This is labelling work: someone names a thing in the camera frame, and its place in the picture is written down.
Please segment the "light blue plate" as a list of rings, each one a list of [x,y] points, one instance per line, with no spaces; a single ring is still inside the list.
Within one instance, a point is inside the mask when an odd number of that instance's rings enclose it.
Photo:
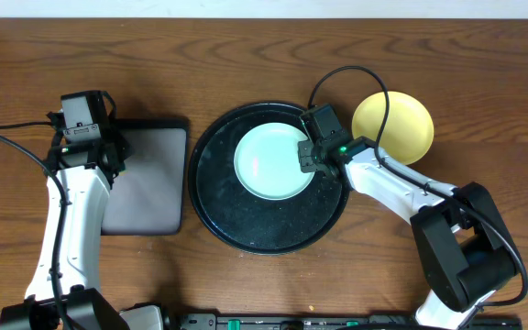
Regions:
[[[238,142],[234,170],[240,183],[255,196],[271,201],[292,198],[313,180],[301,171],[298,143],[306,135],[284,123],[267,123],[249,130]]]

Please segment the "black rectangular water tray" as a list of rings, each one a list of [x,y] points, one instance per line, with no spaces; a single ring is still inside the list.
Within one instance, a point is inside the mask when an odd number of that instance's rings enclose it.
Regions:
[[[105,236],[170,236],[182,225],[189,123],[119,119],[133,153],[115,178],[104,212]]]

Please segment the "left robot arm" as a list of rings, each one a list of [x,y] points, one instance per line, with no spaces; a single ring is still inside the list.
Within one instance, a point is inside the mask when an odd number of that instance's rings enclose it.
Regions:
[[[2,329],[125,329],[100,293],[99,248],[105,208],[130,146],[106,91],[63,95],[49,114],[55,136],[41,161],[49,209],[45,236],[24,301],[3,308]]]

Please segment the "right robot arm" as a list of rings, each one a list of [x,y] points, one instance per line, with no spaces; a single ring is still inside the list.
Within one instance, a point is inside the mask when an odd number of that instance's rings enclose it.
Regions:
[[[320,171],[383,204],[407,222],[431,288],[415,313],[419,325],[461,329],[490,296],[522,273],[523,260],[490,193],[408,168],[367,138],[352,138],[331,105],[304,111],[303,172]]]

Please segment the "black round tray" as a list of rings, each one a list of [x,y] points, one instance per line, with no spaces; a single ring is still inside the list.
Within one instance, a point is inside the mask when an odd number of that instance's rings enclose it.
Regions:
[[[319,240],[346,208],[349,189],[321,173],[303,192],[280,201],[257,197],[235,174],[235,149],[251,128],[278,122],[301,130],[303,111],[284,102],[244,104],[198,139],[189,162],[190,198],[205,227],[227,245],[260,255],[292,253]]]

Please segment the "yellow plate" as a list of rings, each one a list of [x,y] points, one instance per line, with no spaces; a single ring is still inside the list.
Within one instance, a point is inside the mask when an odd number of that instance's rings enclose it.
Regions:
[[[379,145],[404,165],[421,159],[431,147],[435,129],[423,104],[401,92],[388,92],[390,109]],[[374,93],[362,101],[352,118],[354,138],[376,140],[385,114],[384,93]]]

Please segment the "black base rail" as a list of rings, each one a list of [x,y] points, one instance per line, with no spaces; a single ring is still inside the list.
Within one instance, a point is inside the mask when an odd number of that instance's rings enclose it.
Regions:
[[[351,317],[186,313],[169,316],[156,303],[137,304],[119,315],[131,329],[173,330],[333,330],[421,329],[405,314],[372,314]]]

